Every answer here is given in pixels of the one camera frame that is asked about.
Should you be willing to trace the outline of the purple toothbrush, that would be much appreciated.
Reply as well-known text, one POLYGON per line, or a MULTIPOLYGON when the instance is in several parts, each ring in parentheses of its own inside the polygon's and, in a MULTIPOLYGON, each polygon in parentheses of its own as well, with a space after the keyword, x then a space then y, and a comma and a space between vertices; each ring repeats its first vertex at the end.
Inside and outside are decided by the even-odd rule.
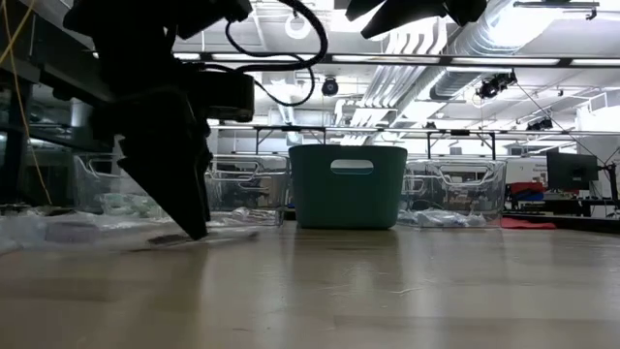
POLYGON ((198 239, 192 239, 186 235, 163 235, 155 238, 150 238, 147 242, 150 246, 164 246, 192 242, 214 242, 238 238, 255 238, 258 234, 259 232, 256 230, 211 231, 205 237, 198 239))

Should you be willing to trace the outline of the black distant table frame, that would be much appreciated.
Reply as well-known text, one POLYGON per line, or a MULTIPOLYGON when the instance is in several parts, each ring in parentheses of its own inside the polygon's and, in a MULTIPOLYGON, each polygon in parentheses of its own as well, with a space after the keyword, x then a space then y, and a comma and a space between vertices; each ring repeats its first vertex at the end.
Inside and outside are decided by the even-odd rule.
POLYGON ((424 134, 426 138, 427 158, 432 158, 431 136, 438 134, 440 136, 451 137, 470 137, 476 136, 491 150, 491 159, 497 159, 496 135, 498 131, 484 130, 468 130, 468 129, 414 129, 414 128, 383 128, 383 127, 325 127, 325 126, 297 126, 297 125, 280 125, 280 126, 252 126, 251 130, 256 132, 255 150, 259 151, 260 132, 281 131, 281 132, 321 132, 324 136, 322 140, 326 141, 327 133, 396 133, 396 134, 424 134))

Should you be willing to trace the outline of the black computer monitor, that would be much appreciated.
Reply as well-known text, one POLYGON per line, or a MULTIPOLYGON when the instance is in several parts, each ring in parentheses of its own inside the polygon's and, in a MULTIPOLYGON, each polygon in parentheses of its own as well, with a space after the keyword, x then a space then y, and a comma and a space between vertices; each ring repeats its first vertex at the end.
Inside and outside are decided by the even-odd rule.
POLYGON ((599 179, 597 158, 593 155, 546 153, 549 189, 588 190, 599 179))

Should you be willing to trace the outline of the green toothbrush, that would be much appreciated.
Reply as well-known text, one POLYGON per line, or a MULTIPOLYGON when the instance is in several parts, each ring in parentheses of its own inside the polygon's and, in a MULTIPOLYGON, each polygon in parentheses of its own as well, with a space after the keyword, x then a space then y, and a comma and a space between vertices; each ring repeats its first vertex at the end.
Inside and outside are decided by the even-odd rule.
POLYGON ((140 218, 166 218, 166 212, 150 197, 135 196, 131 199, 131 210, 140 218))
POLYGON ((97 200, 107 215, 143 216, 147 212, 144 198, 134 194, 107 193, 99 195, 97 200))

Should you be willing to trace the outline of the silver ventilation duct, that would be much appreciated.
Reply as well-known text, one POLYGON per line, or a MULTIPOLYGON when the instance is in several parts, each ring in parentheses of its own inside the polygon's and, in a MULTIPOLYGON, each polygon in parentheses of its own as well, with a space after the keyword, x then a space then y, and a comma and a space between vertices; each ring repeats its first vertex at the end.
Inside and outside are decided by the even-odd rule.
MULTIPOLYGON (((517 0, 490 0, 476 23, 470 23, 452 41, 448 55, 512 55, 538 37, 541 29, 525 29, 531 11, 516 8, 517 0)), ((443 68, 440 78, 430 88, 430 98, 449 100, 456 97, 481 73, 454 72, 443 68)))

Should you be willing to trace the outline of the green plastic bin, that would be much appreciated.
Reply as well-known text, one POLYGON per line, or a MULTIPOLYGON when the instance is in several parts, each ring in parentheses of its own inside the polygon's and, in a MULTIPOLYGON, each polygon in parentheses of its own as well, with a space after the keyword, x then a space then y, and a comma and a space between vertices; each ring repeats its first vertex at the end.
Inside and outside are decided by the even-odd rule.
POLYGON ((387 230, 396 224, 408 152, 398 146, 305 144, 289 149, 303 229, 387 230))

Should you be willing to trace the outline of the black beam with light strips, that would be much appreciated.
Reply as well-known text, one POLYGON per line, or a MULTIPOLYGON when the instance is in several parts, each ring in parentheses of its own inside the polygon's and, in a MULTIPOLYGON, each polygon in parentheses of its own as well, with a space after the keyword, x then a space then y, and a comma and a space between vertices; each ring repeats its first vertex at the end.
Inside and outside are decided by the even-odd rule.
MULTIPOLYGON (((175 58, 190 62, 295 63, 288 54, 254 57, 234 52, 176 52, 175 58)), ((431 54, 327 53, 320 64, 395 65, 483 68, 620 69, 620 57, 550 56, 454 56, 431 54)))

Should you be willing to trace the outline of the clear plastic bin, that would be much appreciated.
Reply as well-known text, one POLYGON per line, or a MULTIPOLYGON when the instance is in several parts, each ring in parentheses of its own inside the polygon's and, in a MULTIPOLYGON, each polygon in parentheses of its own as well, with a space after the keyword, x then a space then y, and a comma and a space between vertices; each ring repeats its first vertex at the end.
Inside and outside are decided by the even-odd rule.
POLYGON ((119 159, 120 155, 105 153, 83 153, 74 156, 74 202, 79 210, 104 214, 97 198, 107 193, 150 197, 119 167, 117 164, 119 159))
POLYGON ((501 225, 507 164, 497 160, 412 159, 406 163, 397 223, 421 227, 416 213, 445 210, 481 214, 484 227, 501 225))
POLYGON ((228 216, 239 207, 279 210, 284 215, 290 181, 289 160, 278 155, 216 155, 210 167, 213 228, 244 225, 228 216))

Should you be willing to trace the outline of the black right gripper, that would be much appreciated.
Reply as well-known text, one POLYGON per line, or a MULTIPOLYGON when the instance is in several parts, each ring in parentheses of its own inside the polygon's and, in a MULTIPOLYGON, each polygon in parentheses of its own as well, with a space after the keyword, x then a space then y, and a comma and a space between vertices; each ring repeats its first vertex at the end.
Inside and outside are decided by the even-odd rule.
POLYGON ((345 17, 348 21, 370 19, 360 31, 371 39, 414 21, 446 16, 459 26, 476 22, 484 13, 487 0, 351 0, 345 17))

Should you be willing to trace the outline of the black distant desk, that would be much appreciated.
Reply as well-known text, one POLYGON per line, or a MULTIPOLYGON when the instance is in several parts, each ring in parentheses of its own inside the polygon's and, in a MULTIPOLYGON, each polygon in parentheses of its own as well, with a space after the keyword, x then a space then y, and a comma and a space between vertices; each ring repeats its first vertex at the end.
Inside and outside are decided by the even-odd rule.
POLYGON ((543 201, 516 201, 511 196, 505 199, 505 213, 532 214, 532 215, 568 215, 580 217, 593 217, 595 208, 600 206, 604 209, 604 216, 611 217, 620 213, 620 200, 598 197, 565 197, 544 194, 543 201))

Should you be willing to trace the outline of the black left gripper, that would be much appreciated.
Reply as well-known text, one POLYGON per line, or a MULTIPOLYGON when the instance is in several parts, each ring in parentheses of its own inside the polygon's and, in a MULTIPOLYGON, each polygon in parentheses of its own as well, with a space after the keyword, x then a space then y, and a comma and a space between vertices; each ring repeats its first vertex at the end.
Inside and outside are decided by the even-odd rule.
MULTIPOLYGON (((175 32, 102 32, 94 36, 109 101, 160 87, 188 89, 198 65, 173 56, 175 32)), ((192 239, 207 236, 211 221, 210 167, 204 123, 183 93, 158 91, 118 103, 123 158, 118 165, 192 239)))

